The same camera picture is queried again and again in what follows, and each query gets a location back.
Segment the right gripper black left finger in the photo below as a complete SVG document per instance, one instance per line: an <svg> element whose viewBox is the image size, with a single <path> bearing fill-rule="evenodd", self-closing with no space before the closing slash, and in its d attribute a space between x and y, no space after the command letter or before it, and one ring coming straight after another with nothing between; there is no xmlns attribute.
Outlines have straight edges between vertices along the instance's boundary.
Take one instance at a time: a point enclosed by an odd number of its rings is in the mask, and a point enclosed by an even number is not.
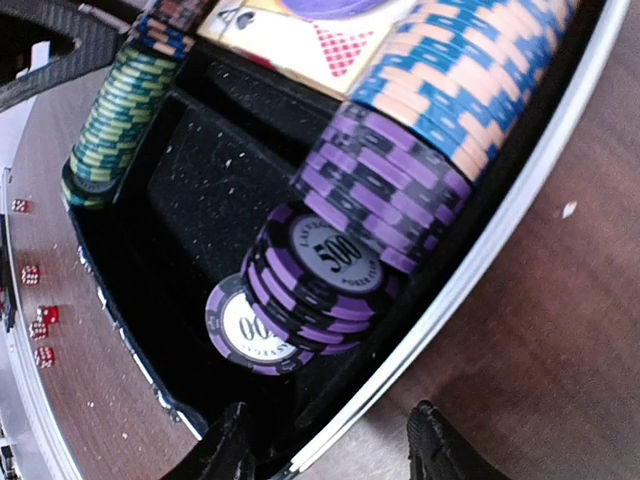
<svg viewBox="0 0 640 480"><path fill-rule="evenodd" d="M250 443L248 405L228 406L195 447L164 480L250 480L256 460Z"/></svg>

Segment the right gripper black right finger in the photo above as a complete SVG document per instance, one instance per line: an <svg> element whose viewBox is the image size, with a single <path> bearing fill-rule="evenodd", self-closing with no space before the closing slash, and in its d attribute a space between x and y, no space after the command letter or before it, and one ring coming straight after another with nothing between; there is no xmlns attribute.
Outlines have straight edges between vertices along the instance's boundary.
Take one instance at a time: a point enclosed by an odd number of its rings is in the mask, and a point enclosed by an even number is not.
<svg viewBox="0 0 640 480"><path fill-rule="evenodd" d="M411 410L406 429L411 480L509 480L428 400Z"/></svg>

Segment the purple black chip stack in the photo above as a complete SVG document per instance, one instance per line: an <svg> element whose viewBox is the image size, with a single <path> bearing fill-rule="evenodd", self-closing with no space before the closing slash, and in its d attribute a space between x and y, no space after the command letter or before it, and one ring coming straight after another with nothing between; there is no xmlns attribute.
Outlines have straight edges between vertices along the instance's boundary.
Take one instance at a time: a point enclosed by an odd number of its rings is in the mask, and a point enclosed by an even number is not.
<svg viewBox="0 0 640 480"><path fill-rule="evenodd" d="M210 340L227 360L282 375L359 346L405 280L435 250L479 171L439 125L411 132L346 102L267 217L240 271L206 304Z"/></svg>

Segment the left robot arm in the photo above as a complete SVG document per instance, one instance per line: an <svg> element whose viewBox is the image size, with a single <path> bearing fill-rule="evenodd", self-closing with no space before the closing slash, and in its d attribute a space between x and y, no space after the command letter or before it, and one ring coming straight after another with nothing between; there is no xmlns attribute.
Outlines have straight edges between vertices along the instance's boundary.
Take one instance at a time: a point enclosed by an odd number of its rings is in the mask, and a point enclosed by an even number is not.
<svg viewBox="0 0 640 480"><path fill-rule="evenodd" d="M110 65L144 1L1 1L1 110Z"/></svg>

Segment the red die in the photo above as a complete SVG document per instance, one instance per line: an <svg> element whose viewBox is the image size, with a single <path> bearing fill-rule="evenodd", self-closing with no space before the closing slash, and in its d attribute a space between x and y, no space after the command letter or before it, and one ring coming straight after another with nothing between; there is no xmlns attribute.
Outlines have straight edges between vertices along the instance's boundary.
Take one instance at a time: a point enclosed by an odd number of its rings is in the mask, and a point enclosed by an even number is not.
<svg viewBox="0 0 640 480"><path fill-rule="evenodd" d="M39 346L34 350L34 360L38 368L50 368L55 363L55 353L52 347Z"/></svg>
<svg viewBox="0 0 640 480"><path fill-rule="evenodd" d="M21 283L24 285L37 285L40 282L40 269L37 265L25 265L20 273Z"/></svg>
<svg viewBox="0 0 640 480"><path fill-rule="evenodd" d="M11 203L11 210L17 213L29 213L31 211L30 202L25 199L16 198Z"/></svg>
<svg viewBox="0 0 640 480"><path fill-rule="evenodd" d="M49 336L49 327L43 321L33 321L28 326L29 337L34 340L44 340Z"/></svg>
<svg viewBox="0 0 640 480"><path fill-rule="evenodd" d="M59 322L60 313L57 305L40 305L36 309L36 319L45 325L54 325Z"/></svg>

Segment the aluminium poker case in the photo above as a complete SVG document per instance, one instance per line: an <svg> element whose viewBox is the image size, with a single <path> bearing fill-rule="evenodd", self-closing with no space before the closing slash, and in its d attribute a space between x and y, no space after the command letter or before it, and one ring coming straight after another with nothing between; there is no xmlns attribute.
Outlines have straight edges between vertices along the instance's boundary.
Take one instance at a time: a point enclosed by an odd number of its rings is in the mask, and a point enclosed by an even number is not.
<svg viewBox="0 0 640 480"><path fill-rule="evenodd" d="M278 377L217 354L205 299L239 270L337 102L218 47L195 50L111 201L69 214L129 349L185 423L241 424L259 479L310 467L433 340L513 234L573 133L629 5L584 1L472 205L360 347Z"/></svg>

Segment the blue peach chip stack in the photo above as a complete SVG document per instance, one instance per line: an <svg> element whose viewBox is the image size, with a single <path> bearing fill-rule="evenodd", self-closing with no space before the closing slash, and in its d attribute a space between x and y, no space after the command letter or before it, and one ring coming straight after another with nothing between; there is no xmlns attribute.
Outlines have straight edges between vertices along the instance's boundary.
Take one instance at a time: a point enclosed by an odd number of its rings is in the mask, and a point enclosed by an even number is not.
<svg viewBox="0 0 640 480"><path fill-rule="evenodd" d="M542 80L576 1L418 1L350 99L407 127L472 182Z"/></svg>

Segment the green yellow chip stack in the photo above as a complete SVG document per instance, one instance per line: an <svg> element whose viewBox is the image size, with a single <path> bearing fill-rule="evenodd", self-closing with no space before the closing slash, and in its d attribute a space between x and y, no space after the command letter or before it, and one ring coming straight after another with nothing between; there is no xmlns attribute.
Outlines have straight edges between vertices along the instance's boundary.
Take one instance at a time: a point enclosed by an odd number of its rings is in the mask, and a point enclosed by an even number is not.
<svg viewBox="0 0 640 480"><path fill-rule="evenodd" d="M100 209L111 202L178 68L136 45L118 52L62 167L68 205Z"/></svg>

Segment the playing card deck box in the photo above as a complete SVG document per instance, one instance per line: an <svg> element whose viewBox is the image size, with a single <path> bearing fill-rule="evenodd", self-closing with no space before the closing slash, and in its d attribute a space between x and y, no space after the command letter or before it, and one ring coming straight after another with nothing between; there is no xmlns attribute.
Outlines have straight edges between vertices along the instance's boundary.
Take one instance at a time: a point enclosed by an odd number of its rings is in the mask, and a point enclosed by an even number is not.
<svg viewBox="0 0 640 480"><path fill-rule="evenodd" d="M291 80L343 99L413 1L377 1L364 13L311 20L281 1L220 1L199 36Z"/></svg>

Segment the brown black chip stack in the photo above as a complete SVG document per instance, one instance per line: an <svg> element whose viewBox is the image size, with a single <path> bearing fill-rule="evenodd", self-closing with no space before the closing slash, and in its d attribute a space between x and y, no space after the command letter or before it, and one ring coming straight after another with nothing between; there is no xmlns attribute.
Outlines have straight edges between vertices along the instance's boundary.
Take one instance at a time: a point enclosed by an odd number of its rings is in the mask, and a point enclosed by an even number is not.
<svg viewBox="0 0 640 480"><path fill-rule="evenodd" d="M157 0L148 14L174 29L194 34L219 0Z"/></svg>

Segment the purple small blind button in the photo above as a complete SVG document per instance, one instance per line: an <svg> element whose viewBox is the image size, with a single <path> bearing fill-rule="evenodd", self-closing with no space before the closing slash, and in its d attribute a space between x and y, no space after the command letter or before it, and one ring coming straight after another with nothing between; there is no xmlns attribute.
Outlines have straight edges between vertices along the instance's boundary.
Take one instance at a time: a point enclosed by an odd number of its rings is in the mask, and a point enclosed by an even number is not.
<svg viewBox="0 0 640 480"><path fill-rule="evenodd" d="M335 20L364 13L378 5L377 1L352 0L282 0L293 14L311 20Z"/></svg>

